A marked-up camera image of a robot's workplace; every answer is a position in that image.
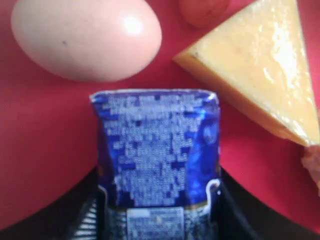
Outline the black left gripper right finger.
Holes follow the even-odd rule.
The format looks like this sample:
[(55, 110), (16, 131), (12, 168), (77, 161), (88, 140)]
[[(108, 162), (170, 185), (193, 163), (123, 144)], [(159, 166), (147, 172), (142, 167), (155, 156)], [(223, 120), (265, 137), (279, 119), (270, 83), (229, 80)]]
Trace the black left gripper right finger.
[(294, 223), (251, 195), (221, 169), (219, 240), (318, 240), (320, 235)]

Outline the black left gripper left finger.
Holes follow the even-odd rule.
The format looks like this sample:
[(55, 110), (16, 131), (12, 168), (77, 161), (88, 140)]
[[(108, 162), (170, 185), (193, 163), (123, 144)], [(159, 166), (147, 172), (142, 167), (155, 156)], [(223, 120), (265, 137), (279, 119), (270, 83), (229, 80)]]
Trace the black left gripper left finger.
[(2, 240), (67, 240), (87, 213), (98, 188), (93, 168), (76, 186), (46, 208), (0, 231)]

